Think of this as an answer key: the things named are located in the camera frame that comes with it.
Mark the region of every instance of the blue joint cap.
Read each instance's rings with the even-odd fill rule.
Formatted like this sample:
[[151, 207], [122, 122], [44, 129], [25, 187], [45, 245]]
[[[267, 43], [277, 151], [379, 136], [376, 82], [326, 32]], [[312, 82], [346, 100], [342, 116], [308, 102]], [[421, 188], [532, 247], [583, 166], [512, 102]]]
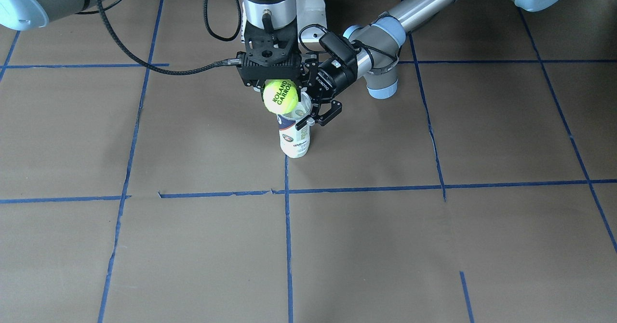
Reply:
[[0, 24], [27, 30], [46, 26], [49, 17], [37, 0], [0, 0]]
[[394, 81], [392, 85], [387, 86], [386, 88], [371, 89], [371, 88], [368, 88], [368, 86], [366, 88], [368, 89], [368, 94], [370, 94], [372, 97], [374, 97], [375, 99], [383, 100], [383, 99], [388, 99], [388, 97], [391, 97], [392, 95], [394, 95], [398, 87], [399, 87], [399, 79], [396, 79], [396, 81]]
[[349, 40], [349, 37], [351, 37], [353, 32], [356, 31], [357, 29], [362, 29], [362, 26], [354, 24], [354, 25], [348, 27], [345, 30], [345, 32], [343, 33], [343, 37]]
[[394, 39], [394, 41], [396, 41], [399, 47], [401, 47], [407, 39], [407, 33], [405, 33], [405, 29], [403, 29], [403, 26], [396, 18], [383, 17], [380, 18], [373, 25], [388, 33]]

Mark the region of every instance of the plastic can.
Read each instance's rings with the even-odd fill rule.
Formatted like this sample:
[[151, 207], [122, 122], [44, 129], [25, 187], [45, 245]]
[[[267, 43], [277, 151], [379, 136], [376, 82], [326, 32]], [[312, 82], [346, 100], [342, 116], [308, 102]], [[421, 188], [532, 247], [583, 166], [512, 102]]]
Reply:
[[302, 99], [291, 112], [278, 114], [278, 137], [282, 151], [289, 158], [300, 158], [306, 154], [310, 145], [310, 126], [304, 125], [300, 130], [295, 124], [301, 121], [311, 110], [311, 100], [307, 93], [300, 93]]

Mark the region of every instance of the grid line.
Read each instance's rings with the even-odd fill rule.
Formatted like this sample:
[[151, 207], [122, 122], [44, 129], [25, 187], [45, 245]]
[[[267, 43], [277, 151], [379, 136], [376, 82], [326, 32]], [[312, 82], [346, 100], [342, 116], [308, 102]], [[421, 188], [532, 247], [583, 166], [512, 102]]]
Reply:
[[570, 138], [570, 143], [572, 144], [572, 148], [575, 151], [575, 154], [577, 155], [577, 159], [579, 161], [580, 164], [580, 169], [582, 170], [585, 179], [589, 185], [589, 189], [591, 191], [591, 195], [593, 196], [593, 200], [595, 201], [595, 206], [598, 209], [598, 212], [600, 213], [600, 217], [602, 218], [602, 222], [604, 222], [604, 227], [606, 228], [606, 232], [608, 233], [608, 237], [611, 240], [611, 243], [613, 244], [613, 248], [615, 249], [615, 252], [617, 253], [617, 242], [615, 242], [615, 236], [613, 235], [613, 231], [611, 230], [610, 225], [608, 224], [608, 219], [606, 218], [606, 215], [604, 215], [604, 209], [602, 209], [602, 205], [600, 204], [600, 200], [598, 199], [598, 196], [595, 193], [595, 189], [593, 189], [593, 183], [592, 180], [589, 178], [589, 173], [585, 167], [585, 164], [582, 160], [582, 157], [580, 156], [580, 152], [578, 150], [577, 147], [577, 142], [575, 141], [575, 137], [572, 135], [572, 132], [570, 130], [570, 127], [568, 125], [568, 121], [566, 121], [566, 117], [563, 114], [563, 110], [562, 110], [562, 106], [559, 103], [559, 99], [557, 98], [557, 94], [555, 93], [555, 89], [553, 88], [553, 84], [550, 81], [549, 78], [549, 73], [546, 71], [546, 67], [544, 66], [544, 61], [542, 61], [542, 57], [540, 56], [540, 52], [536, 46], [536, 42], [533, 38], [533, 35], [531, 35], [531, 29], [529, 29], [529, 25], [527, 24], [527, 20], [525, 20], [525, 16], [523, 15], [523, 11], [517, 7], [516, 8], [518, 11], [519, 16], [521, 17], [521, 20], [523, 22], [523, 25], [525, 26], [525, 30], [527, 31], [527, 35], [529, 35], [529, 40], [531, 41], [531, 45], [533, 46], [534, 51], [536, 52], [536, 56], [537, 56], [537, 60], [538, 63], [540, 63], [540, 67], [542, 68], [542, 73], [544, 73], [544, 78], [546, 79], [546, 82], [549, 86], [549, 90], [550, 90], [550, 94], [553, 97], [553, 101], [555, 101], [555, 107], [557, 108], [558, 112], [559, 112], [559, 116], [562, 118], [562, 123], [564, 125], [564, 128], [566, 129], [566, 132], [568, 133], [568, 136]]
[[425, 108], [425, 112], [426, 112], [426, 122], [428, 123], [428, 132], [430, 135], [430, 141], [432, 142], [432, 150], [435, 152], [435, 165], [437, 167], [437, 174], [439, 176], [439, 184], [441, 184], [441, 191], [442, 191], [442, 195], [443, 195], [443, 200], [447, 200], [446, 194], [445, 194], [445, 184], [443, 183], [443, 174], [441, 172], [441, 164], [439, 163], [439, 152], [437, 151], [437, 143], [435, 141], [435, 134], [433, 132], [432, 129], [432, 124], [430, 123], [430, 114], [428, 111], [428, 104], [426, 103], [426, 95], [424, 92], [424, 85], [422, 83], [422, 76], [420, 74], [420, 66], [418, 64], [418, 56], [416, 55], [416, 48], [414, 45], [414, 37], [412, 37], [411, 33], [408, 33], [407, 35], [409, 37], [409, 44], [412, 48], [412, 55], [414, 56], [414, 61], [413, 64], [416, 68], [416, 76], [418, 77], [418, 86], [420, 89], [420, 96], [422, 97], [422, 104]]
[[[156, 39], [157, 39], [157, 33], [159, 31], [159, 24], [161, 22], [161, 13], [163, 11], [163, 3], [164, 0], [160, 0], [159, 1], [159, 10], [157, 13], [157, 17], [156, 17], [156, 22], [154, 24], [154, 31], [152, 33], [152, 43], [150, 44], [150, 53], [148, 55], [148, 63], [152, 63], [152, 57], [154, 55], [154, 48], [156, 46]], [[103, 288], [103, 294], [101, 297], [101, 307], [99, 309], [99, 317], [98, 317], [98, 323], [103, 323], [103, 318], [105, 316], [105, 307], [107, 305], [107, 296], [109, 294], [109, 286], [110, 286], [110, 282], [111, 282], [111, 277], [112, 277], [112, 272], [114, 270], [114, 261], [115, 261], [115, 255], [116, 255], [116, 250], [118, 248], [118, 239], [119, 239], [119, 235], [120, 235], [120, 230], [121, 230], [121, 219], [122, 219], [122, 215], [124, 213], [124, 207], [125, 207], [125, 202], [126, 202], [126, 192], [128, 191], [128, 183], [130, 181], [131, 178], [131, 169], [133, 166], [133, 158], [135, 155], [135, 147], [137, 145], [137, 134], [139, 133], [139, 121], [141, 121], [141, 112], [143, 110], [144, 107], [144, 100], [146, 97], [146, 90], [148, 88], [148, 79], [150, 77], [150, 69], [146, 68], [146, 73], [144, 76], [144, 83], [143, 86], [141, 88], [141, 96], [139, 99], [139, 108], [137, 109], [137, 117], [135, 120], [135, 126], [133, 128], [133, 139], [131, 142], [131, 149], [130, 149], [130, 153], [129, 153], [129, 157], [128, 157], [128, 163], [126, 165], [126, 178], [125, 178], [125, 182], [124, 185], [122, 187], [122, 196], [121, 196], [121, 200], [120, 200], [120, 205], [118, 208], [118, 217], [116, 220], [116, 227], [115, 227], [115, 236], [114, 236], [114, 250], [112, 251], [111, 257], [109, 258], [109, 263], [107, 266], [107, 275], [105, 278], [105, 286]]]
[[68, 196], [62, 198], [22, 198], [22, 199], [0, 199], [0, 204], [30, 204], [34, 202], [94, 202], [96, 200], [120, 200], [120, 195], [107, 196]]
[[[575, 64], [575, 63], [617, 63], [617, 59], [552, 59], [542, 62], [550, 64]], [[418, 61], [418, 64], [537, 64], [537, 60], [527, 59], [493, 59], [493, 60], [429, 60]], [[399, 61], [399, 64], [415, 64], [414, 61]]]
[[0, 70], [0, 81], [2, 81], [2, 78], [4, 78], [4, 72], [6, 72], [6, 68], [9, 65], [9, 62], [11, 61], [11, 56], [13, 55], [13, 51], [15, 51], [15, 45], [17, 44], [17, 40], [19, 39], [19, 34], [21, 33], [21, 31], [16, 31], [15, 32], [15, 37], [13, 37], [13, 42], [11, 43], [11, 48], [9, 49], [9, 52], [6, 55], [6, 59], [4, 60], [4, 64], [2, 64], [2, 70]]
[[291, 275], [291, 209], [289, 204], [289, 157], [285, 155], [285, 239], [287, 244], [287, 321], [294, 323], [294, 286]]
[[[591, 180], [593, 184], [617, 183], [617, 178]], [[561, 180], [561, 181], [537, 181], [537, 182], [498, 182], [498, 183], [462, 183], [444, 185], [445, 189], [474, 189], [474, 188], [508, 188], [508, 187], [545, 187], [562, 185], [586, 185], [587, 180]], [[352, 188], [311, 188], [289, 189], [290, 195], [295, 194], [318, 194], [318, 193], [360, 193], [365, 191], [410, 191], [410, 190], [435, 190], [441, 189], [441, 185], [415, 185], [415, 186], [385, 186], [385, 187], [352, 187]], [[179, 193], [161, 194], [162, 199], [182, 198], [211, 198], [218, 196], [247, 196], [247, 195], [284, 195], [287, 191], [282, 190], [249, 190], [249, 191], [219, 191], [212, 193]]]
[[465, 304], [467, 305], [467, 315], [469, 316], [469, 323], [475, 323], [473, 318], [473, 310], [471, 309], [471, 300], [469, 299], [469, 290], [467, 290], [467, 280], [465, 280], [465, 273], [460, 271], [458, 273], [461, 277], [461, 285], [463, 286], [463, 294], [465, 295]]
[[[168, 63], [154, 63], [154, 66], [169, 66]], [[8, 65], [5, 68], [93, 68], [93, 67], [143, 67], [140, 64], [33, 64]]]

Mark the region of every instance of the yellow tennis ball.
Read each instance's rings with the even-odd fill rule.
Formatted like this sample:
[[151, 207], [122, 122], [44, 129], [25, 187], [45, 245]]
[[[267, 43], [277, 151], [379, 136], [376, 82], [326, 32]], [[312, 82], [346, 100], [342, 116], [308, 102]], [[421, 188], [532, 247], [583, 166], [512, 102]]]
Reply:
[[271, 80], [264, 88], [264, 105], [269, 112], [286, 114], [298, 104], [298, 92], [290, 80]]

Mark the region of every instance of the floor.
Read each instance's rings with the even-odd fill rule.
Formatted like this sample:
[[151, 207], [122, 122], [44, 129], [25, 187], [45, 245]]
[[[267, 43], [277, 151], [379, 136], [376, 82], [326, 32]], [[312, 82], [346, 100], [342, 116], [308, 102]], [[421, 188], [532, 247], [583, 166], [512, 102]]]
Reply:
[[[397, 2], [328, 0], [330, 29]], [[161, 66], [242, 49], [201, 0], [109, 17]], [[397, 94], [351, 86], [292, 160], [233, 68], [148, 73], [97, 15], [0, 29], [0, 321], [614, 322], [617, 0], [412, 36]]]

